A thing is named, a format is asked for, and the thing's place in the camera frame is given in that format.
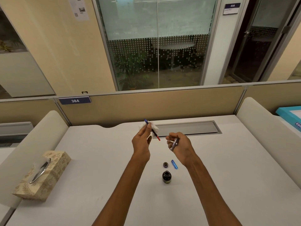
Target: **floral pattern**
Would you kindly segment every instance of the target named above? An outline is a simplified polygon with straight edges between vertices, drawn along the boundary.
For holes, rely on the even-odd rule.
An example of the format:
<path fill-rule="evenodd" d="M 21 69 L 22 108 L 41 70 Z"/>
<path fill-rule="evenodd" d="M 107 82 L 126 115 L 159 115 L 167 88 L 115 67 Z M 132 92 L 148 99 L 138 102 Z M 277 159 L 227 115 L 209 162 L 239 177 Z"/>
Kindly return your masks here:
<path fill-rule="evenodd" d="M 28 178 L 33 175 L 34 167 L 32 167 L 16 186 L 13 195 L 23 199 L 46 201 L 71 158 L 66 152 L 59 151 L 47 151 L 42 157 L 51 158 L 45 172 L 34 183 L 30 184 Z"/>

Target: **frosted glass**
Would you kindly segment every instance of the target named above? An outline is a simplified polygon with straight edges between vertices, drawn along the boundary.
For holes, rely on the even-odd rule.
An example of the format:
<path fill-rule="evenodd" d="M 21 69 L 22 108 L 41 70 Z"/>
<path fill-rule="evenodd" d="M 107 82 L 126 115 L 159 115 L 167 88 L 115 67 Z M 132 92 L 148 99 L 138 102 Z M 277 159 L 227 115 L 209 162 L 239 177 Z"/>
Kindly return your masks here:
<path fill-rule="evenodd" d="M 108 40 L 208 34 L 216 0 L 99 0 Z"/>

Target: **blue box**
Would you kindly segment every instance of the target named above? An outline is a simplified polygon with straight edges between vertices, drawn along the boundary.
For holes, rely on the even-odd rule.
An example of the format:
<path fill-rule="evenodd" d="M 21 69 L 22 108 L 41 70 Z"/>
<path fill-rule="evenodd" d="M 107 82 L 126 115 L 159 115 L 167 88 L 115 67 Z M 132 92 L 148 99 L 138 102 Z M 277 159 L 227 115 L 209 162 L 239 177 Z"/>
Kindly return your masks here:
<path fill-rule="evenodd" d="M 301 132 L 301 118 L 294 114 L 294 112 L 299 113 L 301 116 L 301 106 L 281 107 L 276 111 L 279 116 Z"/>

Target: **blue number plate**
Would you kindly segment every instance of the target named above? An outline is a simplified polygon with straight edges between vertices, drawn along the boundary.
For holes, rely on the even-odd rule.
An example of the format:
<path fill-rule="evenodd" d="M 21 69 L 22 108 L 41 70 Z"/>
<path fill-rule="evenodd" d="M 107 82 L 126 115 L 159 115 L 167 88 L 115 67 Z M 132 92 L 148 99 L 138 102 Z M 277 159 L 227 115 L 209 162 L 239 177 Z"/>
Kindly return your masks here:
<path fill-rule="evenodd" d="M 59 98 L 59 101 L 62 105 L 91 103 L 89 96 L 77 98 Z"/>

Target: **blue pen nib section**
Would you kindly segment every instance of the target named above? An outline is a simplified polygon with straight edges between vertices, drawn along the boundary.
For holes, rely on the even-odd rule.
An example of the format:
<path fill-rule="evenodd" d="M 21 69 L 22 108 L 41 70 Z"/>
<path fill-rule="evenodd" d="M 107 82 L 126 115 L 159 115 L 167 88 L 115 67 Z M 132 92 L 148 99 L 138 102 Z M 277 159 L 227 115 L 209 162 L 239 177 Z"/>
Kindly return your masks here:
<path fill-rule="evenodd" d="M 177 170 L 178 166 L 176 165 L 175 161 L 171 160 L 171 164 L 174 166 L 174 168 Z"/>

